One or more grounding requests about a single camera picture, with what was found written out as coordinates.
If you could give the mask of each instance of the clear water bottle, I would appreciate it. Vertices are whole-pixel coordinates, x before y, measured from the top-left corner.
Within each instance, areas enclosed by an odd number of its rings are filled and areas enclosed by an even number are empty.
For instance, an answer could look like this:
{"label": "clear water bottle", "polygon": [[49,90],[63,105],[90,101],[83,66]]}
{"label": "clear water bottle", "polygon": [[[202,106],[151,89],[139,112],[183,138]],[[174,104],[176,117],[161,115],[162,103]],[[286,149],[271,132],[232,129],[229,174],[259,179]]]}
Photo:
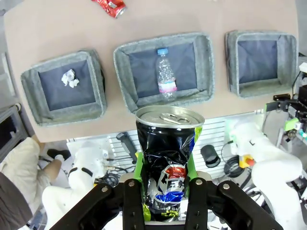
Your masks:
{"label": "clear water bottle", "polygon": [[163,95],[165,101],[174,100],[174,92],[177,91],[176,78],[169,63],[168,49],[158,49],[159,58],[156,63],[157,80],[159,91]]}

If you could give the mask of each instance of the crumpled paper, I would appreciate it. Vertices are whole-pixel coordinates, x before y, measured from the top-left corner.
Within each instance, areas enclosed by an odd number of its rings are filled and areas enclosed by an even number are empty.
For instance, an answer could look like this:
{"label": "crumpled paper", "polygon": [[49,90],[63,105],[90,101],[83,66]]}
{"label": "crumpled paper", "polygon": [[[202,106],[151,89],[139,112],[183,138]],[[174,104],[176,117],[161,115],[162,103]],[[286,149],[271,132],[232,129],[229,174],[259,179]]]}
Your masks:
{"label": "crumpled paper", "polygon": [[64,73],[61,80],[65,86],[68,84],[72,88],[76,87],[79,83],[79,80],[75,79],[75,72],[72,69]]}

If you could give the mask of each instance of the empty basket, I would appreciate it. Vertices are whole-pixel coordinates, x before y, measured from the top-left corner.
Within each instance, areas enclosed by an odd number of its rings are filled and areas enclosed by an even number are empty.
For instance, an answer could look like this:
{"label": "empty basket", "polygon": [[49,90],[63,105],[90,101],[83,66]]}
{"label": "empty basket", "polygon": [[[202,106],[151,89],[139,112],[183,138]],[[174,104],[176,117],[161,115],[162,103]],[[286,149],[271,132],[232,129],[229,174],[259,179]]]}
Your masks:
{"label": "empty basket", "polygon": [[[165,47],[178,89],[177,100],[169,103],[159,93],[155,68],[157,50]],[[114,51],[114,65],[125,104],[132,113],[148,105],[202,103],[213,96],[213,47],[204,33],[176,34],[122,45]]]}
{"label": "empty basket", "polygon": [[297,40],[277,31],[226,34],[230,91],[243,98],[289,90],[297,74]]}
{"label": "empty basket", "polygon": [[[70,69],[80,81],[75,88],[61,81]],[[106,111],[104,77],[94,50],[39,63],[24,72],[21,80],[34,120],[40,126],[94,120]]]}

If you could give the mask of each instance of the blue bottle cap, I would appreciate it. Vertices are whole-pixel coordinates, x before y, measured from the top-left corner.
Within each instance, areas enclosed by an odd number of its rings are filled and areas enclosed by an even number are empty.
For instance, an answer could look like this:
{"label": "blue bottle cap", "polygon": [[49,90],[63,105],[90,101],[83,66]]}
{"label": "blue bottle cap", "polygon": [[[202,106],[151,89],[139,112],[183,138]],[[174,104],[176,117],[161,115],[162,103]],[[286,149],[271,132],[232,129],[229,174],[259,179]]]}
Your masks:
{"label": "blue bottle cap", "polygon": [[165,54],[168,54],[168,49],[167,48],[164,48],[164,49],[158,49],[157,50],[157,53],[158,55],[165,55]]}

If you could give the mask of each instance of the soda can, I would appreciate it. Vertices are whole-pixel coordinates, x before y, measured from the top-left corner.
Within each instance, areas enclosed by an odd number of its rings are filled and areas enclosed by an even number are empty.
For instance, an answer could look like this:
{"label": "soda can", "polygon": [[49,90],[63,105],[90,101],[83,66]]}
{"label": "soda can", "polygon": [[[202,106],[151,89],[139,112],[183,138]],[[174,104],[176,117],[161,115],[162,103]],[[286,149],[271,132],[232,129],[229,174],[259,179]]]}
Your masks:
{"label": "soda can", "polygon": [[113,18],[122,15],[126,10],[126,4],[122,0],[92,0],[97,2]]}
{"label": "soda can", "polygon": [[178,217],[188,174],[186,164],[204,122],[202,115],[174,106],[148,106],[136,112],[144,167],[156,183],[156,189],[149,187],[147,194],[157,221]]}

